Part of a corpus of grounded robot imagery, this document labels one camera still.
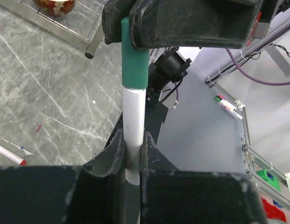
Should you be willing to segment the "green pen cap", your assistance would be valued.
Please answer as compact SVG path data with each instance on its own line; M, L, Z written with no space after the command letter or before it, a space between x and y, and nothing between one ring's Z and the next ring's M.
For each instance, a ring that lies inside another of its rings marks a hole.
M149 76L149 50L134 49L129 34L129 20L126 17L121 20L122 85L129 89L146 89Z

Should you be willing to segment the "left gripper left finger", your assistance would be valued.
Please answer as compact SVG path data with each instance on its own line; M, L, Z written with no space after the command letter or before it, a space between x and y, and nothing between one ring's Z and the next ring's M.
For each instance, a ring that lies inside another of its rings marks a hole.
M122 130L82 166L0 166L0 224L122 224Z

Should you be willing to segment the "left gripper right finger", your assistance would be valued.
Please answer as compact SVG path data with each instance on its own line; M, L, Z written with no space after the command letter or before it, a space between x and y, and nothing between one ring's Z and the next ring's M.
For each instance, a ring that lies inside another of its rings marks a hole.
M143 224L265 224L256 187L244 174L182 171L144 135Z

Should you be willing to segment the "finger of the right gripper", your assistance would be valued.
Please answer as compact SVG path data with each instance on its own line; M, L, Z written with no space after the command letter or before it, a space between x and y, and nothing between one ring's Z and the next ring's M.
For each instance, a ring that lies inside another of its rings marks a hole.
M132 45L243 48L260 0L138 0L129 14Z
M136 0L108 0L102 12L105 44L121 42L121 21L129 16Z

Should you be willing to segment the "white pen green tip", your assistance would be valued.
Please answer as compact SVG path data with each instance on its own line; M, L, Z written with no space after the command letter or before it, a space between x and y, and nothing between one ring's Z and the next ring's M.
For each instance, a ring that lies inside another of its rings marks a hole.
M126 180L140 184L141 146L144 136L146 90L123 87L123 133L125 141Z

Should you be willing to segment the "white pen red tip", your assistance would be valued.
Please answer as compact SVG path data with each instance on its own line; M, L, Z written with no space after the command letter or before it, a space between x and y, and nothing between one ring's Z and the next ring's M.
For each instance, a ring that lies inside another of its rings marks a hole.
M1 145L0 145L0 154L7 157L9 160L13 161L17 165L20 166L26 165L26 161L23 158L17 156L16 154L12 153L11 151L7 150Z

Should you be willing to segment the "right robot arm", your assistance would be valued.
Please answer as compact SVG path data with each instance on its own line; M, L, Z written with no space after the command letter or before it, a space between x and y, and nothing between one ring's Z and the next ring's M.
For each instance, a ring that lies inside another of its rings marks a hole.
M109 0L102 12L105 43L121 43L122 84L160 92L181 82L191 59L180 47L241 49L258 21L280 12L277 0Z

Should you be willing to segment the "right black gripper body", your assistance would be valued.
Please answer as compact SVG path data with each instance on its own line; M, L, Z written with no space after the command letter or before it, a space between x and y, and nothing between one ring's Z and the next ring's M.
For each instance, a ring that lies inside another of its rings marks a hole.
M283 0L264 0L261 9L254 22L250 39L263 39L270 27L270 23L276 16Z

